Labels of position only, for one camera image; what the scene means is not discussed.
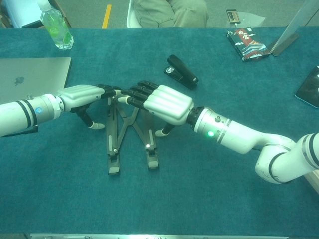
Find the plastic bottle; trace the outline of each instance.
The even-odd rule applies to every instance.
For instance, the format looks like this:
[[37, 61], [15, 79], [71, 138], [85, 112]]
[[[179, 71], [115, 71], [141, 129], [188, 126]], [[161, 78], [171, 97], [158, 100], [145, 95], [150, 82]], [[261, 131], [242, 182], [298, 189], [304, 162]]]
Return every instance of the plastic bottle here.
[[59, 10], [51, 7], [48, 0], [38, 0], [42, 11], [40, 21], [49, 32], [52, 40], [59, 49], [71, 49], [73, 36], [71, 35], [63, 16]]

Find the black ring band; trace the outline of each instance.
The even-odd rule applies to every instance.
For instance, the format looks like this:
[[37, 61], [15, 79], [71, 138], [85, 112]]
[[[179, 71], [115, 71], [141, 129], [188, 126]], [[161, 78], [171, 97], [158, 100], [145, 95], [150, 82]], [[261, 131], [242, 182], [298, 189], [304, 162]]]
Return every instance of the black ring band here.
[[37, 118], [36, 118], [36, 114], [34, 112], [32, 105], [27, 100], [22, 100], [22, 101], [26, 103], [26, 105], [29, 107], [29, 109], [31, 111], [31, 114], [33, 116], [33, 125], [37, 125]]
[[280, 155], [282, 155], [282, 154], [284, 154], [284, 152], [275, 155], [275, 157], [273, 157], [273, 159], [270, 161], [269, 167], [268, 167], [268, 171], [269, 171], [270, 176], [271, 176], [276, 182], [278, 182], [278, 183], [282, 183], [282, 182], [280, 182], [279, 180], [277, 180], [277, 179], [273, 176], [273, 172], [271, 171], [271, 168], [272, 168], [273, 163], [275, 162], [276, 158], [278, 158], [278, 157], [279, 157]]
[[31, 119], [30, 119], [30, 115], [29, 115], [29, 112], [26, 110], [25, 106], [20, 102], [20, 101], [16, 101], [22, 108], [24, 114], [25, 114], [25, 117], [26, 117], [26, 121], [28, 123], [28, 126], [27, 128], [29, 128], [31, 126]]
[[318, 133], [314, 133], [314, 134], [310, 137], [310, 140], [309, 140], [309, 151], [310, 151], [311, 157], [313, 158], [315, 164], [319, 167], [319, 160], [318, 160], [318, 158], [316, 157], [315, 150], [314, 150], [314, 138], [315, 138], [315, 136], [316, 136], [317, 134], [318, 134]]

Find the person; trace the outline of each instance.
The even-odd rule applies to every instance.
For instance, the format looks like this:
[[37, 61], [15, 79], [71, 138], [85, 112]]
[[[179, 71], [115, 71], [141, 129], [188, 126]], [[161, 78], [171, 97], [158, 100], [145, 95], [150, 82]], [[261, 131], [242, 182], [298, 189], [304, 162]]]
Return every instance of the person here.
[[206, 27], [205, 0], [133, 0], [142, 27]]

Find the white robotic arm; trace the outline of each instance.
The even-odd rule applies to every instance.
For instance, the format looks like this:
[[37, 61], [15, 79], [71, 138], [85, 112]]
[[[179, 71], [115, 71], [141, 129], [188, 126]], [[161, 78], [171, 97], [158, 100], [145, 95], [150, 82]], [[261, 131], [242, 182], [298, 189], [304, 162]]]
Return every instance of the white robotic arm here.
[[104, 128], [103, 124], [90, 119], [86, 109], [94, 101], [116, 95], [121, 95], [120, 88], [77, 85], [59, 90], [54, 95], [45, 94], [0, 105], [0, 137], [56, 119], [62, 112], [77, 113], [89, 128]]
[[189, 123], [195, 132], [241, 154], [256, 146], [263, 147], [255, 170], [268, 182], [289, 182], [319, 169], [319, 134], [305, 135], [295, 143], [281, 135], [262, 133], [210, 108], [196, 108], [190, 97], [170, 87], [146, 81], [122, 94], [129, 96], [119, 98], [119, 102], [148, 110], [167, 122], [157, 136], [169, 134], [174, 125]]

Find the laptop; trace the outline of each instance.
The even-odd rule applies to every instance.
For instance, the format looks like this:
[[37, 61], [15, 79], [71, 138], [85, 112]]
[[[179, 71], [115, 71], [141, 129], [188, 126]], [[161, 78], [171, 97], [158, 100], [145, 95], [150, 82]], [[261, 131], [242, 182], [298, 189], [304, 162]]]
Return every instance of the laptop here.
[[0, 104], [63, 89], [70, 63], [70, 57], [0, 58]]

